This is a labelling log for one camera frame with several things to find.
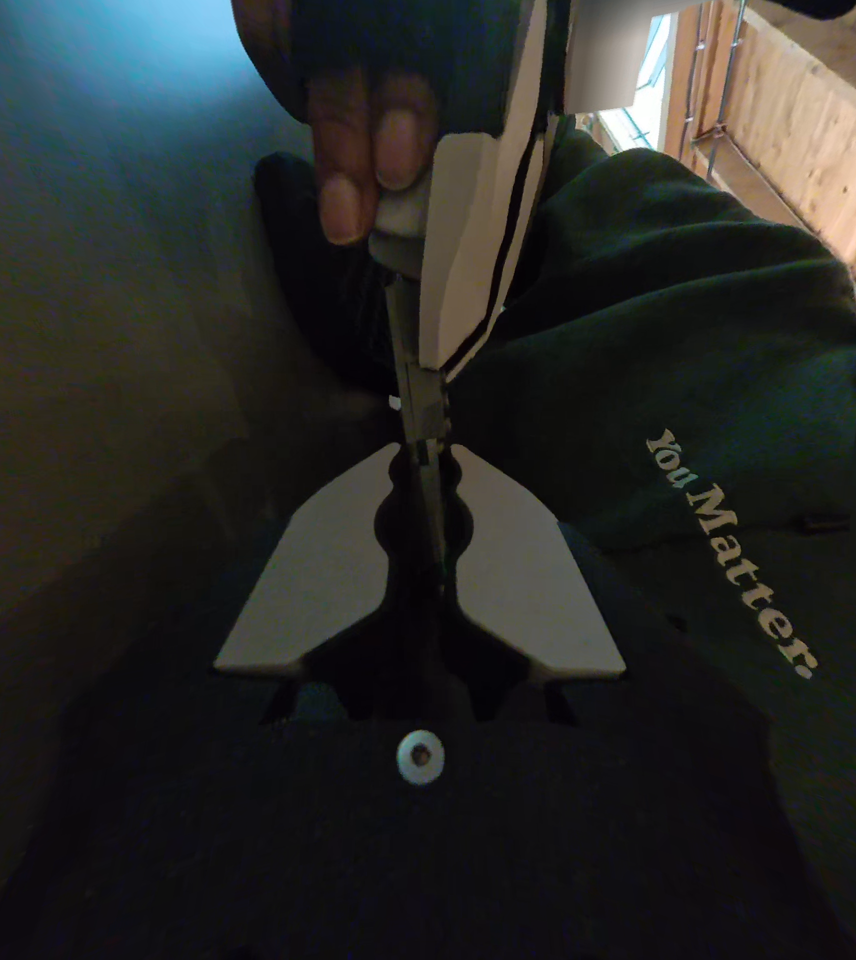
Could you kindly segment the grey toy brick build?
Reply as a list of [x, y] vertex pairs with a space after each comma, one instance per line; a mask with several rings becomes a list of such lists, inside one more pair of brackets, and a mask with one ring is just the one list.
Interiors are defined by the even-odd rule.
[[410, 473], [419, 494], [427, 570], [436, 590], [446, 589], [448, 547], [442, 468], [447, 417], [441, 371], [420, 362], [421, 287], [399, 273], [387, 283], [386, 311]]

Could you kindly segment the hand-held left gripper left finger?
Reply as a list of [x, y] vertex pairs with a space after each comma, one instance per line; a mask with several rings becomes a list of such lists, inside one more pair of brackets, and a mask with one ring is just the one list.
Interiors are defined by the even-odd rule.
[[390, 563], [375, 534], [393, 491], [392, 441], [328, 482], [290, 518], [216, 656], [220, 674], [301, 674], [310, 655], [375, 614]]

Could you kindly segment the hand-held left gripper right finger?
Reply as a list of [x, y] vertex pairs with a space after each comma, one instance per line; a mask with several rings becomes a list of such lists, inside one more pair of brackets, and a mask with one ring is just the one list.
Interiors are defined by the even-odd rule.
[[627, 669], [560, 522], [459, 443], [445, 451], [446, 574], [479, 658], [515, 681], [616, 681]]

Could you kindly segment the person's right hand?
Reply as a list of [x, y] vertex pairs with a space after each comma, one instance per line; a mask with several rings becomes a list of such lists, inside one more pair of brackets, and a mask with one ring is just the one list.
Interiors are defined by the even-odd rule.
[[310, 128], [319, 222], [340, 247], [373, 231], [382, 194], [411, 188], [430, 166], [439, 103], [427, 78], [362, 66], [300, 79], [291, 63], [289, 1], [232, 1], [242, 48], [276, 102]]

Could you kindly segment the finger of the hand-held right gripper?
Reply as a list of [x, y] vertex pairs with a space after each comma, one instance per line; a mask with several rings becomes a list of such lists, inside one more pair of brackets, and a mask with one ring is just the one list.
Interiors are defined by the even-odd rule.
[[541, 199], [565, 85], [569, 2], [533, 2], [533, 21], [509, 95], [504, 135], [522, 138], [522, 160], [508, 207], [507, 225], [491, 284], [489, 313], [453, 360], [454, 380], [490, 339], [507, 306], [531, 222]]
[[383, 198], [368, 249], [420, 283], [418, 361], [441, 370], [489, 317], [494, 269], [522, 161], [522, 138], [451, 134], [430, 173]]

